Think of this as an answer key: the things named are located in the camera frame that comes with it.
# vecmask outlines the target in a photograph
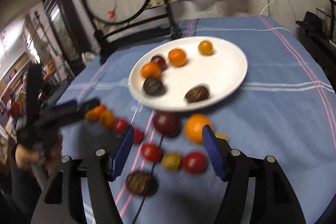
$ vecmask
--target blue tablecloth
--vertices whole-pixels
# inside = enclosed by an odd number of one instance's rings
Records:
[[[226,132],[232,148],[261,159],[275,156],[307,223],[315,223],[336,192],[336,96],[322,69],[289,31],[268,17],[184,20],[180,28],[182,36],[220,37],[244,51],[249,68],[243,85],[200,112],[209,115],[216,131]],[[145,131],[146,142],[158,144],[161,136],[150,122],[154,111],[132,98],[127,79],[144,54],[165,42],[119,50],[102,67],[96,58],[76,77],[60,102],[99,97],[116,115],[133,119],[133,124]],[[188,115],[182,115],[182,123]],[[105,143],[107,134],[100,125],[87,121],[65,127],[63,154],[74,159],[85,157]],[[183,133],[174,139],[165,138],[162,149],[183,155],[192,150],[205,153],[203,146],[189,142]],[[125,189],[126,176],[131,170],[152,168],[138,152],[139,146],[133,146],[123,174],[110,185],[125,224],[132,223],[142,201]],[[226,183],[212,168],[193,176],[183,170],[169,173],[157,164],[154,175],[158,192],[145,199],[136,223],[213,223]],[[86,180],[82,182],[86,216],[93,222]],[[250,217],[253,179],[248,191],[243,223]]]

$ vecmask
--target red fruit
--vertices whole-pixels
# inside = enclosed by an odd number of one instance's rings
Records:
[[[172,112],[158,111],[153,117],[153,125],[162,135],[175,136],[180,130],[179,119]]]
[[[160,55],[153,56],[151,62],[157,63],[161,67],[161,70],[165,70],[167,68],[165,59]]]
[[[141,147],[141,153],[146,160],[151,162],[157,162],[161,160],[162,157],[161,149],[152,143],[143,144]]]
[[[199,174],[207,167],[207,159],[202,153],[191,152],[182,160],[182,167],[190,173]]]
[[[129,123],[124,119],[116,119],[113,125],[113,131],[117,133],[123,133],[128,127]]]
[[[141,143],[142,138],[143,138],[143,133],[140,131],[139,128],[135,127],[134,128],[134,141],[133,141],[133,143],[134,144]]]

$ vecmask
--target dark brown round object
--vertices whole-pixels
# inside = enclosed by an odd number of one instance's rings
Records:
[[[158,111],[153,117],[153,125],[162,135],[174,137],[180,130],[180,121],[172,112]]]
[[[199,85],[189,90],[185,98],[189,103],[203,101],[209,98],[209,90],[205,86]]]
[[[135,171],[126,178],[127,189],[135,195],[152,195],[157,187],[157,181],[151,173]]]
[[[165,59],[160,55],[153,56],[151,62],[157,63],[161,67],[162,71],[164,71],[167,68]]]
[[[147,78],[143,82],[143,90],[149,96],[160,96],[165,92],[163,83],[157,78]]]

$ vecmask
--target silver pin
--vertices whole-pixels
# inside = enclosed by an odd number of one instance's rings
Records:
[[[240,155],[240,151],[239,151],[238,149],[232,149],[232,150],[231,150],[231,154],[232,154],[233,156],[239,156],[239,155]]]
[[[68,162],[70,160],[69,156],[64,156],[61,158],[61,162]]]
[[[272,156],[268,156],[268,157],[266,158],[266,160],[267,160],[268,162],[270,162],[270,163],[274,163],[274,162],[275,162],[275,158],[272,157]]]
[[[103,156],[105,154],[105,150],[104,149],[98,149],[97,151],[96,151],[96,155],[97,156]]]

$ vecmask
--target white plate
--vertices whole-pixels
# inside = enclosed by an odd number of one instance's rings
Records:
[[[214,48],[211,56],[203,56],[198,45],[209,40]],[[182,48],[188,58],[187,65],[174,67],[169,63],[168,53]],[[140,70],[154,55],[165,58],[168,68],[162,73],[167,92],[160,97],[148,96],[142,89],[144,78]],[[145,54],[133,67],[128,88],[134,99],[153,109],[164,111],[190,111],[213,105],[234,92],[243,82],[247,72],[247,59],[235,44],[217,37],[187,37],[173,40]],[[184,96],[197,85],[209,87],[207,100],[188,103]]]

